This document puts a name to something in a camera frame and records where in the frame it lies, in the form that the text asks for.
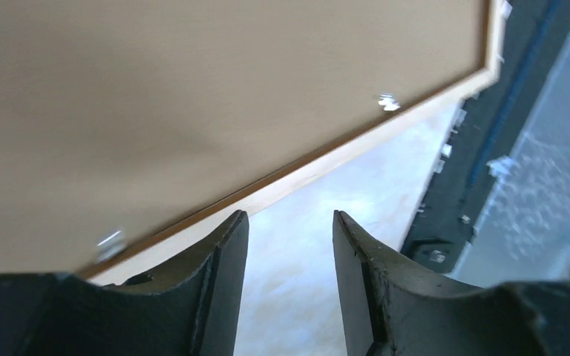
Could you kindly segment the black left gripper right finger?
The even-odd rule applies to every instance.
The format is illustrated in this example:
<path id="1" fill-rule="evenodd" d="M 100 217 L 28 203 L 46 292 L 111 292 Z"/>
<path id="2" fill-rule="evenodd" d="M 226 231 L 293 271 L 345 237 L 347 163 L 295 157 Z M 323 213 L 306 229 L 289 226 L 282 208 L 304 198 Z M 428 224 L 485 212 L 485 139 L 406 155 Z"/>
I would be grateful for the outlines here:
<path id="1" fill-rule="evenodd" d="M 462 283 L 343 211 L 332 242 L 349 355 L 570 355 L 570 280 Z"/>

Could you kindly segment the brown frame backing board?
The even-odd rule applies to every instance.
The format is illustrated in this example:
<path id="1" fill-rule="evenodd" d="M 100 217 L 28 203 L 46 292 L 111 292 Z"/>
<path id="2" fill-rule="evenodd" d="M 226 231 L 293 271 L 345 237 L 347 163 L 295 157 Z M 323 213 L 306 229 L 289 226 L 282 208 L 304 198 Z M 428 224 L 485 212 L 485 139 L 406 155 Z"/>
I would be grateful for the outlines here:
<path id="1" fill-rule="evenodd" d="M 484 64 L 488 1 L 0 1 L 0 272 L 75 271 Z"/>

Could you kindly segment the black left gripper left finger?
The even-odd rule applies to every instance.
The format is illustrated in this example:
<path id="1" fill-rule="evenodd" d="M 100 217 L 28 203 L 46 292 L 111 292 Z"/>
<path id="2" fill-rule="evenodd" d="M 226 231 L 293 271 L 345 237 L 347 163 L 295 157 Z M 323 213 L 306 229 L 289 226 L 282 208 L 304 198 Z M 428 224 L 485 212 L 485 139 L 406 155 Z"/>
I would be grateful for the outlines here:
<path id="1" fill-rule="evenodd" d="M 232 355 L 249 219 L 120 285 L 69 273 L 0 274 L 0 355 Z"/>

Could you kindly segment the wooden picture frame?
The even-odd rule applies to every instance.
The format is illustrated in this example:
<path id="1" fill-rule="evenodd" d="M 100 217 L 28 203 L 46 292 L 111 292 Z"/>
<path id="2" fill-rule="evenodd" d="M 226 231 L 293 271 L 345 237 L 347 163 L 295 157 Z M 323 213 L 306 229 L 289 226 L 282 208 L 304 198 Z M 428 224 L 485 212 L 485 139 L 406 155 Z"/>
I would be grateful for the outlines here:
<path id="1" fill-rule="evenodd" d="M 234 211 L 256 214 L 442 109 L 490 87 L 500 75 L 509 9 L 508 1 L 488 1 L 484 64 L 476 72 L 420 102 L 383 114 L 168 228 L 128 245 L 109 259 L 80 269 L 77 275 L 93 283 L 108 284 L 156 266 L 203 239 Z"/>

